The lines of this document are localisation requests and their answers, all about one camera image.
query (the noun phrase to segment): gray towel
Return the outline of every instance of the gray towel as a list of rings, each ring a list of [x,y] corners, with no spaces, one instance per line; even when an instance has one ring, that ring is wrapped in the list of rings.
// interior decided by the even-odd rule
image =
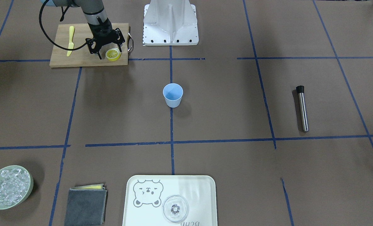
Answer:
[[[65,226],[101,225],[106,196],[105,189],[69,189]]]

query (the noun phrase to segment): stainless steel tube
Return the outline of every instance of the stainless steel tube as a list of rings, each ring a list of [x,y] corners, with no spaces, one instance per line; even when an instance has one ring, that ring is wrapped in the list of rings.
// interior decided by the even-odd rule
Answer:
[[[297,86],[297,93],[299,109],[301,110],[302,130],[308,132],[310,129],[308,127],[307,109],[305,107],[304,86]]]

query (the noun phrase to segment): blue paper cup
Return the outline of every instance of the blue paper cup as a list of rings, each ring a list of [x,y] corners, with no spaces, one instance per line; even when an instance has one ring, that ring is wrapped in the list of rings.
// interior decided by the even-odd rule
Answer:
[[[164,87],[162,94],[164,95],[168,107],[178,107],[181,103],[184,90],[177,83],[170,83]]]

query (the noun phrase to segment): lemon slice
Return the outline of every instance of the lemon slice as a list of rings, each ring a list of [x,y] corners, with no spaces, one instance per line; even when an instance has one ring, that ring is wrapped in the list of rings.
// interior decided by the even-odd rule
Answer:
[[[121,52],[119,52],[118,48],[112,48],[106,52],[106,58],[110,61],[118,60],[120,56]]]

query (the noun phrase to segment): black cable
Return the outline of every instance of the black cable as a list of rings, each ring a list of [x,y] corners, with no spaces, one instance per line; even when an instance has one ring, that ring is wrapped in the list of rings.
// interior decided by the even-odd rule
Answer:
[[[61,7],[61,10],[62,10],[62,16],[61,16],[61,19],[59,20],[60,22],[62,22],[64,19],[65,19],[65,13],[68,11],[70,6],[67,6],[65,11],[63,10],[63,6]]]
[[[59,47],[59,48],[61,48],[61,49],[63,49],[63,50],[68,50],[68,51],[79,50],[79,49],[83,48],[85,45],[87,45],[87,42],[85,42],[85,43],[84,43],[83,45],[81,45],[80,47],[77,47],[77,48],[74,48],[74,49],[68,49],[68,48],[65,48],[65,47],[62,47],[62,46],[56,44],[53,40],[50,39],[50,37],[48,36],[48,34],[45,32],[44,27],[42,26],[42,22],[41,22],[42,12],[43,12],[43,10],[44,10],[45,5],[46,5],[49,1],[50,1],[50,0],[46,0],[46,1],[44,1],[44,3],[43,3],[42,6],[41,6],[41,9],[40,9],[40,15],[39,15],[39,17],[38,17],[38,21],[40,22],[41,30],[42,30],[42,32],[44,33],[45,37],[47,37],[47,39],[48,39],[52,44],[54,44],[55,46],[57,46],[57,47]]]

